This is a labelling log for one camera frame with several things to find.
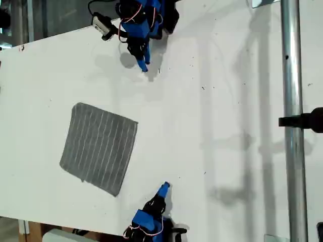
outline gray cloth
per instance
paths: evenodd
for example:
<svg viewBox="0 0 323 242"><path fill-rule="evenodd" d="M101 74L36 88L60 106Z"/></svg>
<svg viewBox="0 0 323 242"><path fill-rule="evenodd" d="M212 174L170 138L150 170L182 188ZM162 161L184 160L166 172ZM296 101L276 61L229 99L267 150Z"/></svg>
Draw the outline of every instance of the gray cloth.
<svg viewBox="0 0 323 242"><path fill-rule="evenodd" d="M119 194L138 123L99 108L78 103L60 166L68 173L116 196Z"/></svg>

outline red wire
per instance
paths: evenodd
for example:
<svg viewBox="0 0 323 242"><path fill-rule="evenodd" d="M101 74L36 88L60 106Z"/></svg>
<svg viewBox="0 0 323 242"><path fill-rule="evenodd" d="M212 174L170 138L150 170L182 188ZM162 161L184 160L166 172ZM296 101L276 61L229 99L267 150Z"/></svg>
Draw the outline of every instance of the red wire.
<svg viewBox="0 0 323 242"><path fill-rule="evenodd" d="M133 18L134 17L136 17L137 16L137 14L139 14L139 12L140 12L140 10L141 10L141 8L142 8L142 4L140 5L140 8L138 9L138 11L131 17L131 18L125 18L127 21L125 21L125 23L128 23L129 21L131 21L131 20L133 20ZM118 29L118 38L119 38L119 40L120 40L120 42L121 43L127 43L126 41L122 41L121 40L121 37L120 37L120 29L121 29L121 24L123 23L123 20L124 19L122 19L121 21L120 21L120 24L119 24L119 29Z"/></svg>

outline black clamp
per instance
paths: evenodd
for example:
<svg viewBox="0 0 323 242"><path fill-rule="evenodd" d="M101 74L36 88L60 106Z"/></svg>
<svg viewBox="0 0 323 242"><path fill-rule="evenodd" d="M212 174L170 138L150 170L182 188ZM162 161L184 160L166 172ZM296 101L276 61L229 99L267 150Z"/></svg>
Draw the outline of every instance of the black clamp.
<svg viewBox="0 0 323 242"><path fill-rule="evenodd" d="M318 107L311 113L281 117L279 118L279 127L312 129L316 133L323 133L323 107Z"/></svg>

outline silver pipe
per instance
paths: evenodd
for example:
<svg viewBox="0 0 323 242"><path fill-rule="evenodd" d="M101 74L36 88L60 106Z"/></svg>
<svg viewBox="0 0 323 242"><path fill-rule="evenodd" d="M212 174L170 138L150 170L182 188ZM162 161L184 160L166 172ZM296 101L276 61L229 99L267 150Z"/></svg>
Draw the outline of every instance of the silver pipe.
<svg viewBox="0 0 323 242"><path fill-rule="evenodd" d="M299 0L281 0L285 116L303 113ZM291 242L308 242L304 134L285 128Z"/></svg>

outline gray towel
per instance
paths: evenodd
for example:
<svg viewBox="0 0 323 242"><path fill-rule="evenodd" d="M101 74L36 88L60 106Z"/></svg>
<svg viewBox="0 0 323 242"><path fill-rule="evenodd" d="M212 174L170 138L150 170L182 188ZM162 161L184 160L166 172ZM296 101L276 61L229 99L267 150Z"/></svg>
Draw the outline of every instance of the gray towel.
<svg viewBox="0 0 323 242"><path fill-rule="evenodd" d="M119 194L138 123L99 108L78 103L60 166L68 173L116 196Z"/></svg>

